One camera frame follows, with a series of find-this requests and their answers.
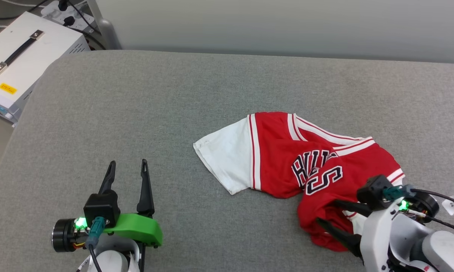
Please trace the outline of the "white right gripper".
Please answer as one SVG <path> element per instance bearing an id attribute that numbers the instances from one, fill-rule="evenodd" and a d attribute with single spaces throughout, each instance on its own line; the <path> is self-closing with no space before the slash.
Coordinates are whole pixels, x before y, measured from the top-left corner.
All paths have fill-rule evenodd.
<path id="1" fill-rule="evenodd" d="M 436 272 L 422 250 L 414 251 L 421 260 L 411 256 L 412 249 L 434 230 L 409 218 L 400 211 L 404 198 L 394 200 L 386 209 L 371 212 L 368 205 L 336 199 L 332 202 L 343 214 L 367 217 L 362 235 L 350 234 L 331 222 L 317 218 L 317 223 L 339 241 L 355 257 L 363 258 L 368 272 Z"/>

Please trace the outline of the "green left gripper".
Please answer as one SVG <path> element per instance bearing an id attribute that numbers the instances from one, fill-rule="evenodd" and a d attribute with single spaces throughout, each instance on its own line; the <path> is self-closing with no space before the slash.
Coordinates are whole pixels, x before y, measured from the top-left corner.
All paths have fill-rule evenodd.
<path id="1" fill-rule="evenodd" d="M 99 189 L 99 194 L 111 190 L 116 174 L 116 161 L 111 161 Z M 152 219 L 155 213 L 149 167 L 142 159 L 140 175 L 142 178 L 137 214 L 123 213 L 114 227 L 106 227 L 101 235 L 91 231 L 92 223 L 85 217 L 58 220 L 52 230 L 52 247 L 56 252 L 87 250 L 87 239 L 97 237 L 94 250 L 101 253 L 108 250 L 140 252 L 143 246 L 158 247 L 163 243 L 162 230 Z"/>

